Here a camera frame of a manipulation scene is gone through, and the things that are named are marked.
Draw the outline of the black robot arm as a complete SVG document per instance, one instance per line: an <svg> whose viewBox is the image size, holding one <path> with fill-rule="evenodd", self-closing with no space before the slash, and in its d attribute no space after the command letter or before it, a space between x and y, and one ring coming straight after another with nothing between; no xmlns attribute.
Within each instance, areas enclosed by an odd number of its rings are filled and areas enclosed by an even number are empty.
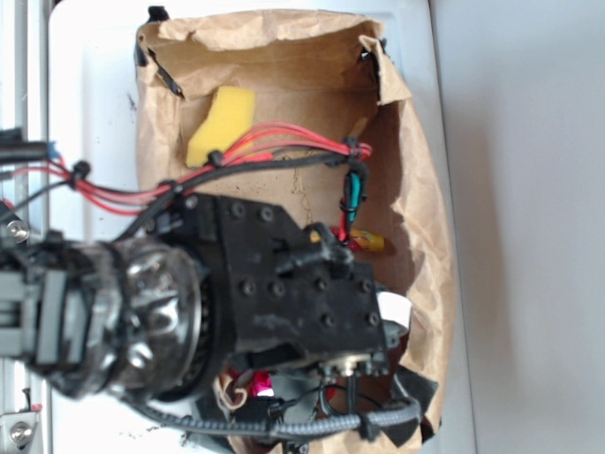
<svg viewBox="0 0 605 454"><path fill-rule="evenodd" d="M195 194L148 233L1 239L1 354L60 393L289 453L340 432L405 443L437 384L389 354L406 332L371 265L280 206Z"/></svg>

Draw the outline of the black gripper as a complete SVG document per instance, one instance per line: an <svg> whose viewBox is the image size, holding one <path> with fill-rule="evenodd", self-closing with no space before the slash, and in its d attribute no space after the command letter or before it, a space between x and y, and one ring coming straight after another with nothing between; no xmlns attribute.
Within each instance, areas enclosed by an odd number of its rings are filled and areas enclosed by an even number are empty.
<svg viewBox="0 0 605 454"><path fill-rule="evenodd" d="M149 234L185 252L199 276L199 332L184 376L164 402L201 397L225 372L267 371L311 379L322 417L288 422L296 398L251 397L231 423L202 419L192 430L238 435L288 448L342 432L406 443L437 389L408 370L391 373L397 322L379 306L371 266L354 261L323 224L300 228L280 206L205 194L155 214ZM385 402L358 389L390 375ZM370 400L362 410L359 400Z"/></svg>

